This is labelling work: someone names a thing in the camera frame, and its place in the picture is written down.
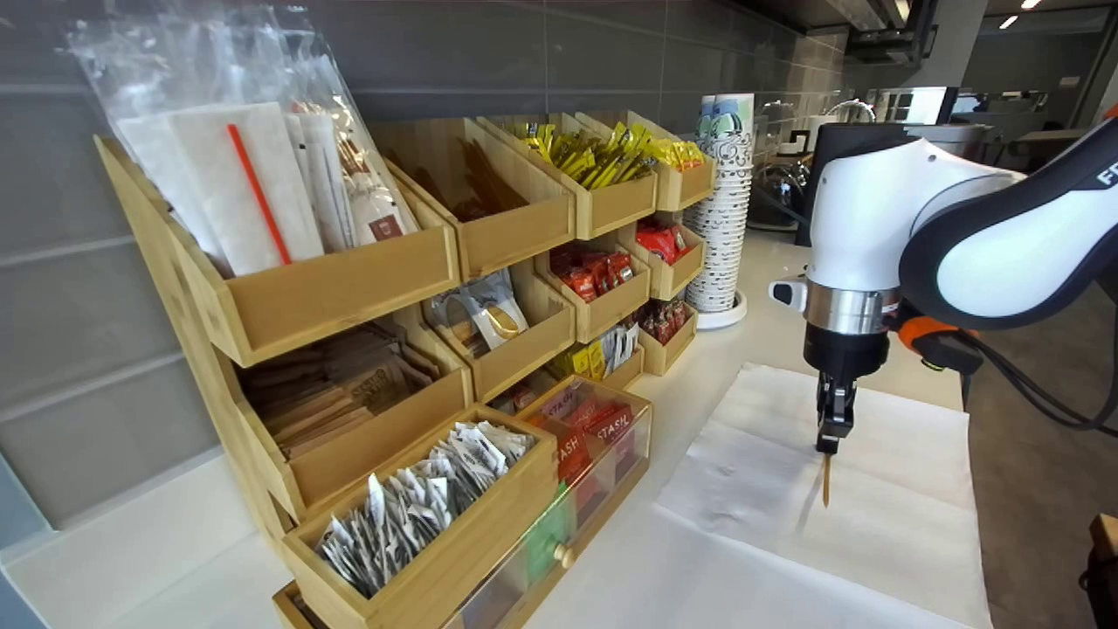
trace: white robotic arm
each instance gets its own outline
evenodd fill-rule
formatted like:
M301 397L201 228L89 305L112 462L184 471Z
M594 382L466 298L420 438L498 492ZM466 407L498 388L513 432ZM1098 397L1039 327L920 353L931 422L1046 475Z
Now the white robotic arm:
M1118 122L1047 167L962 160L902 127L825 127L815 155L809 267L773 298L807 319L817 450L852 430L852 382L887 356L906 305L950 326L1019 326L1080 295L1118 246Z

